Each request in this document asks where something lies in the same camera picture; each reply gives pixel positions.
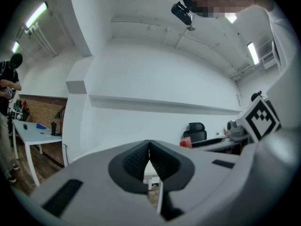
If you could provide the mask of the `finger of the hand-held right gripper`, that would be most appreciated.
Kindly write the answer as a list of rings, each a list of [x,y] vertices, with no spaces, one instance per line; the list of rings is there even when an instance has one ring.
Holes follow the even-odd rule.
[[[224,151],[233,147],[235,147],[235,142],[228,137],[220,137],[192,143],[193,149],[201,151]]]

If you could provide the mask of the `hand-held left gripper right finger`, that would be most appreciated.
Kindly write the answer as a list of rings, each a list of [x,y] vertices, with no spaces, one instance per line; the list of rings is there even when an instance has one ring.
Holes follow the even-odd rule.
[[[149,142],[150,161],[163,182],[161,212],[150,223],[246,223],[241,196],[255,144],[240,156]]]

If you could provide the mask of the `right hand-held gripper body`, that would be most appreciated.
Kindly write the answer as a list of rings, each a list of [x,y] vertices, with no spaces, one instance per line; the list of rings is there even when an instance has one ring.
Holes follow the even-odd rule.
[[[227,124],[227,136],[234,141],[250,139],[259,142],[266,135],[275,132],[280,126],[268,99],[257,96],[236,119]]]

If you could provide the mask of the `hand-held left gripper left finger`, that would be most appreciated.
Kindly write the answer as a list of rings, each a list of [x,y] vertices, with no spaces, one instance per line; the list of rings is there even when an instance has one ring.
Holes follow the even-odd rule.
[[[148,141],[88,154],[51,176],[30,198],[62,226],[160,226],[143,182]]]

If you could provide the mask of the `black office chair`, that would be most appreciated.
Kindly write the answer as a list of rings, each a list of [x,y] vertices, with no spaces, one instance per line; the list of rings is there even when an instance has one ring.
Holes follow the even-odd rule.
[[[207,131],[201,122],[189,123],[189,129],[184,131],[183,138],[189,137],[191,142],[207,140]]]

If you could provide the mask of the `green desk lamp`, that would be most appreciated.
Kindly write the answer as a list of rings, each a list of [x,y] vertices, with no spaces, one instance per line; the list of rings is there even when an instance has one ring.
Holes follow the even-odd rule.
[[[62,107],[55,115],[54,119],[59,120],[59,125],[56,127],[56,136],[61,136],[63,133],[63,116],[65,112],[66,107]]]

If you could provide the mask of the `white desk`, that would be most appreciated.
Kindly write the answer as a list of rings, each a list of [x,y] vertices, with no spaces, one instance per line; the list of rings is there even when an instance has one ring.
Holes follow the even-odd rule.
[[[40,186],[40,182],[36,175],[36,171],[32,161],[32,155],[30,151],[30,146],[38,145],[40,149],[40,154],[43,153],[43,144],[57,143],[62,142],[62,136],[52,136],[51,129],[38,129],[36,128],[36,123],[20,121],[17,119],[12,120],[12,137],[13,137],[13,147],[16,160],[19,159],[17,146],[16,146],[16,133],[24,142],[25,146],[25,155],[30,169],[32,179],[37,187]],[[27,125],[27,130],[23,128],[23,124]]]

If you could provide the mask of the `white ceiling pipe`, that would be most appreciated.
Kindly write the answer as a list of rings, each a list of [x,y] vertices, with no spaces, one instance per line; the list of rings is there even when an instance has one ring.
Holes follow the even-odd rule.
[[[114,37],[157,42],[200,57],[218,68],[234,69],[230,60],[217,49],[194,39],[186,31],[179,32],[156,23],[133,19],[111,20]]]

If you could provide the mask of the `white wall air conditioner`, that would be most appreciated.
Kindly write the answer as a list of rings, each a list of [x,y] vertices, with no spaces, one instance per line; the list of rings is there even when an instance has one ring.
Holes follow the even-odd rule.
[[[272,53],[272,51],[270,51],[269,53],[265,54],[262,58],[262,65],[264,67],[265,70],[270,69],[273,66],[277,66],[277,61],[274,58],[274,55]]]

